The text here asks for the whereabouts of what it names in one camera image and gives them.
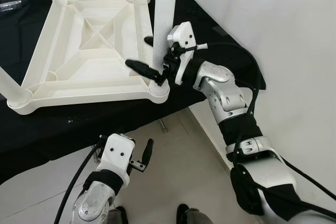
black fabric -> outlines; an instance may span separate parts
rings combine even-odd
[[[2,3],[13,0],[0,0]],[[51,0],[24,0],[21,9],[0,17],[0,66],[21,83],[50,9]],[[149,4],[154,21],[154,0]],[[174,23],[191,21],[197,42],[230,41],[194,0],[176,0]],[[228,67],[237,79],[254,85],[256,70],[234,48],[202,50],[204,60]],[[204,100],[200,92],[171,85],[164,104],[149,100],[77,104],[40,108],[21,116],[0,98],[0,183],[30,168],[92,145],[100,134],[132,131]]]
[[[270,187],[269,189],[271,191],[281,193],[282,195],[292,200],[301,201],[299,196],[296,194],[292,184],[274,186]],[[275,212],[279,217],[286,221],[289,221],[292,217],[301,212],[309,210],[309,208],[295,205],[276,196],[273,196],[267,192],[264,192],[264,195],[268,205],[271,207],[273,212]]]
[[[100,172],[92,172],[83,184],[83,189],[88,190],[93,181],[102,182],[113,189],[115,195],[118,194],[123,184],[122,179],[110,170],[101,170]]]
[[[242,125],[244,126],[241,129],[242,141],[263,135],[253,114],[236,116],[235,118],[224,120],[218,125],[226,145],[234,144],[237,141]]]
[[[236,193],[236,198],[239,206],[251,215],[263,215],[264,211],[261,205],[261,199],[257,187],[252,186],[246,179],[241,176],[253,180],[249,172],[242,165],[237,168],[232,168],[230,171],[231,183]]]

white plastic leg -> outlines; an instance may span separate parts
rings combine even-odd
[[[153,68],[163,71],[163,57],[168,51],[168,33],[173,28],[175,0],[155,0]]]
[[[30,100],[32,93],[22,88],[0,67],[0,93],[11,106],[20,106]]]

table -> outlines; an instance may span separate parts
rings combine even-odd
[[[1,3],[13,0],[0,0]],[[23,0],[20,9],[0,13],[0,65],[21,83],[43,27],[51,0]],[[153,27],[154,4],[149,4]],[[174,24],[191,21],[196,40],[236,43],[194,0],[176,0]],[[248,57],[235,48],[211,48],[196,52],[228,67],[237,79],[255,85],[256,70]],[[19,115],[0,98],[0,183],[50,160],[93,145],[100,134],[125,133],[179,111],[205,97],[190,87],[171,84],[164,104],[132,100],[40,108]]]

